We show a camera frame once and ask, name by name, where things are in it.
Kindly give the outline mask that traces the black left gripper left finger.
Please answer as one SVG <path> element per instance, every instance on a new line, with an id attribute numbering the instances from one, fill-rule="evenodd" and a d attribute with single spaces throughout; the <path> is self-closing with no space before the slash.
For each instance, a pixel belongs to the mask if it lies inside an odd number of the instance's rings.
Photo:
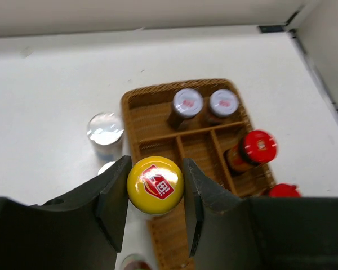
<path id="1" fill-rule="evenodd" d="M 114 269 L 127 217 L 123 156 L 43 205 L 0 197 L 0 269 Z"/>

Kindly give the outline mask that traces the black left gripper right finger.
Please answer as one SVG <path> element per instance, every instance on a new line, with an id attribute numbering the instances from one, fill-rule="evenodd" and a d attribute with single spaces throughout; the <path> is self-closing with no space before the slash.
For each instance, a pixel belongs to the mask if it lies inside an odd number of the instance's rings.
<path id="1" fill-rule="evenodd" d="M 338 269 L 338 198 L 241 199 L 183 159 L 196 269 Z"/>

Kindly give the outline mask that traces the red-lid sauce jar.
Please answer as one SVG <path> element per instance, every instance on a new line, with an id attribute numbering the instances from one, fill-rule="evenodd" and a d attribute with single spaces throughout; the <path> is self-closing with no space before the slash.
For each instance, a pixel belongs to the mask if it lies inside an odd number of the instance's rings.
<path id="1" fill-rule="evenodd" d="M 267 131 L 256 129 L 246 133 L 235 146 L 226 150 L 224 158 L 229 170 L 238 175 L 271 162 L 277 152 L 275 138 Z"/>
<path id="2" fill-rule="evenodd" d="M 273 186 L 268 191 L 270 197 L 301 197 L 301 193 L 297 190 L 297 185 L 280 183 Z"/>

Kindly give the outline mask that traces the white-lid spice jar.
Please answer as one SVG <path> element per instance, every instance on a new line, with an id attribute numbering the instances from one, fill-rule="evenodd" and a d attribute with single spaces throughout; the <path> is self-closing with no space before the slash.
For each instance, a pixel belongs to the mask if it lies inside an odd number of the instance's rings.
<path id="1" fill-rule="evenodd" d="M 184 88 L 173 97 L 172 110 L 167 119 L 173 129 L 182 129 L 187 122 L 195 118 L 203 109 L 203 97 L 195 89 Z"/>
<path id="2" fill-rule="evenodd" d="M 204 118 L 209 125 L 220 125 L 233 118 L 239 108 L 237 95 L 228 89 L 216 90 L 208 99 Z"/>

